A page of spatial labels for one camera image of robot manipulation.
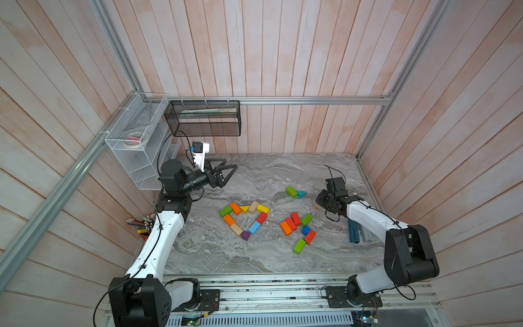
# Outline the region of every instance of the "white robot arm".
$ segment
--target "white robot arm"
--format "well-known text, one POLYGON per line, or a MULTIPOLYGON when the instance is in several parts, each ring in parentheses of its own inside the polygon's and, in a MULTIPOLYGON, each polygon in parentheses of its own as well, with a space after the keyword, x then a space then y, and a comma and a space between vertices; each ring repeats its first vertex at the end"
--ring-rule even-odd
POLYGON ((225 159, 205 159, 209 144, 194 142, 191 154, 198 170, 178 160, 162 165, 159 180, 163 190, 156 204, 156 219, 136 261, 124 277, 113 278, 109 300, 116 327, 165 326, 171 308, 183 303, 200 305, 198 280, 180 278, 164 284, 163 272, 176 236, 187 219, 193 199, 190 194, 204 185, 223 187, 237 170, 225 159), (212 162, 220 162, 213 167, 212 162))
POLYGON ((381 299, 376 292, 396 288, 439 274, 436 254, 428 231, 421 225, 407 225, 372 208, 358 196, 350 196, 341 177, 325 180, 316 203, 327 211, 345 216, 366 227, 385 243, 383 265, 353 275, 347 283, 347 300, 354 306, 381 299))

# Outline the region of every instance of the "gray marble table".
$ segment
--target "gray marble table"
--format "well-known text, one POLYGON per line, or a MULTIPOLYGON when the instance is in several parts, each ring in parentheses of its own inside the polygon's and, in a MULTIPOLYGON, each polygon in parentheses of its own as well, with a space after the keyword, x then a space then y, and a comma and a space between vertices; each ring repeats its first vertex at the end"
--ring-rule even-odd
MULTIPOLYGON (((350 243, 347 218, 331 222, 324 211, 314 208, 316 195, 330 177, 325 164, 345 174, 350 193, 367 198, 353 156, 330 153, 208 157, 226 158, 228 163, 237 164, 238 170, 224 188, 206 187, 204 197, 193 203, 168 257, 166 274, 360 272, 383 262, 383 244, 376 237, 371 242, 350 243), (307 195, 292 199, 285 192, 287 186, 306 191, 307 195), (218 212, 232 202, 250 205, 254 200, 268 207, 270 213, 258 232, 245 242, 218 212), (292 249, 303 237, 301 227, 285 237, 279 226, 292 212, 300 218, 312 214, 310 227, 317 232, 312 244, 306 245, 300 255, 292 249)), ((256 212, 232 217, 247 230, 258 215, 256 212)))

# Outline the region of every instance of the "wooden plank wall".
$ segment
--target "wooden plank wall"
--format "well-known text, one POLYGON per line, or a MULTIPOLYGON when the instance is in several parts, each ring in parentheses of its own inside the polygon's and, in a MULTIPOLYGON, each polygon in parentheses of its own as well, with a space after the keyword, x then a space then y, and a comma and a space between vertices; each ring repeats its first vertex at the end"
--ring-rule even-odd
POLYGON ((431 234, 453 326, 521 325, 523 1, 455 2, 362 162, 431 234))
MULTIPOLYGON (((0 252, 131 90, 89 2, 0 1, 0 252)), ((0 295, 2 325, 91 326, 153 200, 104 152, 0 295)))
MULTIPOLYGON (((105 0, 146 92, 388 94, 435 0, 105 0)), ((211 152, 357 153, 378 106, 247 106, 211 152)))

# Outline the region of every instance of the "green block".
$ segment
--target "green block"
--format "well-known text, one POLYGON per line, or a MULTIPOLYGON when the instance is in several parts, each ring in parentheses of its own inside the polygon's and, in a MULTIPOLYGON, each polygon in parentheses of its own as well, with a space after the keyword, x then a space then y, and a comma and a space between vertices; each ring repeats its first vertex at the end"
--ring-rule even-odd
POLYGON ((232 212, 231 206, 226 206, 225 208, 223 208, 222 211, 220 211, 220 216, 222 216, 222 218, 223 218, 223 216, 228 215, 231 212, 232 212))
POLYGON ((287 187, 287 194, 291 196, 291 198, 296 199, 296 196, 298 196, 298 192, 296 192, 292 186, 287 187))
POLYGON ((296 254, 300 254, 301 250, 303 250, 303 247, 305 246, 305 240, 300 239, 296 246, 292 249, 292 251, 296 254))
POLYGON ((307 213, 307 216, 303 217, 303 219, 301 220, 302 227, 307 226, 311 222, 312 218, 313 217, 311 216, 311 214, 307 213))

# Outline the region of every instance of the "black mesh basket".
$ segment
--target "black mesh basket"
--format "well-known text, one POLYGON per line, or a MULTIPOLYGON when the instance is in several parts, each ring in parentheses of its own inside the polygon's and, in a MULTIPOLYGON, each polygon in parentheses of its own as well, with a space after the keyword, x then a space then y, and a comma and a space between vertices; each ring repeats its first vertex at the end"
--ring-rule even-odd
POLYGON ((171 131, 187 136, 240 136, 238 101, 171 101, 165 110, 171 131))

